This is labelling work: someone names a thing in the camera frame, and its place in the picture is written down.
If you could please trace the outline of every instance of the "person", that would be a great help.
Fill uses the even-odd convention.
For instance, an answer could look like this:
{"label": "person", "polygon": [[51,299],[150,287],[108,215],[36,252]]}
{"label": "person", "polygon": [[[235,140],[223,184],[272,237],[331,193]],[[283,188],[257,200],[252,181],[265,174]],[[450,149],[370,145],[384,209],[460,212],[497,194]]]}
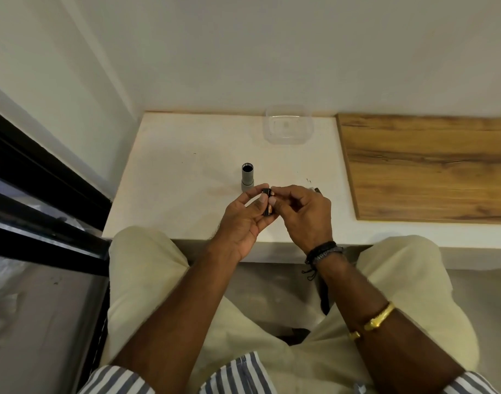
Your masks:
{"label": "person", "polygon": [[[437,246],[391,237],[363,251],[354,266],[333,244],[327,198],[301,186],[272,187],[274,196],[262,193],[246,207],[263,188],[268,184],[228,205],[191,267],[160,231],[117,234],[110,248],[111,361],[81,394],[496,392],[470,372],[477,338],[453,301]],[[263,217],[267,204],[275,213]],[[294,346],[223,296],[238,263],[278,216],[335,303]]]}

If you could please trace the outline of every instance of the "beige pants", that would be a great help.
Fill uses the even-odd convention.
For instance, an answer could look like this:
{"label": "beige pants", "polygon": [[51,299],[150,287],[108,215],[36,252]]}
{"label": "beige pants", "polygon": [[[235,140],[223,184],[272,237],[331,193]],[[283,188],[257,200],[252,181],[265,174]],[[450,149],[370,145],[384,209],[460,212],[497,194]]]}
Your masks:
{"label": "beige pants", "polygon": [[[185,256],[160,231],[129,227],[110,248],[109,359],[187,271]],[[363,251],[357,268],[466,369],[478,363],[475,332],[454,303],[438,247],[419,236],[392,237]],[[306,340],[288,347],[223,298],[192,372],[188,392],[234,358],[257,351],[279,393],[352,392],[371,379],[336,306]]]}

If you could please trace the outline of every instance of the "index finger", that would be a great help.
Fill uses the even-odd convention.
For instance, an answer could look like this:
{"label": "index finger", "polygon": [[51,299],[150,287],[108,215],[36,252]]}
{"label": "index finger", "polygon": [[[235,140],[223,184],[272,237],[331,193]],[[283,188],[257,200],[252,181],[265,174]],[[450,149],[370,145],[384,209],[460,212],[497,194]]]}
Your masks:
{"label": "index finger", "polygon": [[311,198],[316,193],[299,185],[273,186],[271,189],[284,198],[297,199],[302,206],[305,206],[307,203],[309,203]]}
{"label": "index finger", "polygon": [[234,200],[234,202],[240,202],[243,205],[246,205],[249,200],[254,198],[255,196],[258,196],[261,193],[261,190],[264,188],[268,188],[269,184],[260,184],[252,187],[249,189],[247,192],[243,192],[240,196]]}

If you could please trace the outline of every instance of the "black metal frame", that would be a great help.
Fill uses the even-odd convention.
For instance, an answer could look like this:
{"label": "black metal frame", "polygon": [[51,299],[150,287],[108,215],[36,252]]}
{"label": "black metal frame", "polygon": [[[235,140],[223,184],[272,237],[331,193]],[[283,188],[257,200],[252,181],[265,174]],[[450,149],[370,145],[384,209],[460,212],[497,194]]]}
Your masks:
{"label": "black metal frame", "polygon": [[[1,115],[0,180],[100,231],[112,205],[106,196]],[[0,227],[2,257],[108,277],[109,241],[3,194],[0,194],[0,224],[18,229]],[[53,239],[57,244],[42,238]],[[79,387],[99,366],[107,337],[109,302],[107,291],[83,363]]]}

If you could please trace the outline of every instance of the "person's left hand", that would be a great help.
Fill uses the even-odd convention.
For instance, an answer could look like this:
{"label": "person's left hand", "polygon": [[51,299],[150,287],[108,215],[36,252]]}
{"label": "person's left hand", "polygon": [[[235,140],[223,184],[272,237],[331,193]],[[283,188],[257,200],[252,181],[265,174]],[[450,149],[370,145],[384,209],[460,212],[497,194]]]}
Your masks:
{"label": "person's left hand", "polygon": [[263,217],[268,205],[268,197],[262,193],[258,199],[245,207],[245,204],[268,188],[269,184],[260,184],[243,192],[234,202],[231,202],[221,218],[220,227],[211,239],[210,248],[222,254],[227,254],[229,260],[235,263],[241,261],[251,251],[258,234],[269,226],[277,217],[273,214]]}

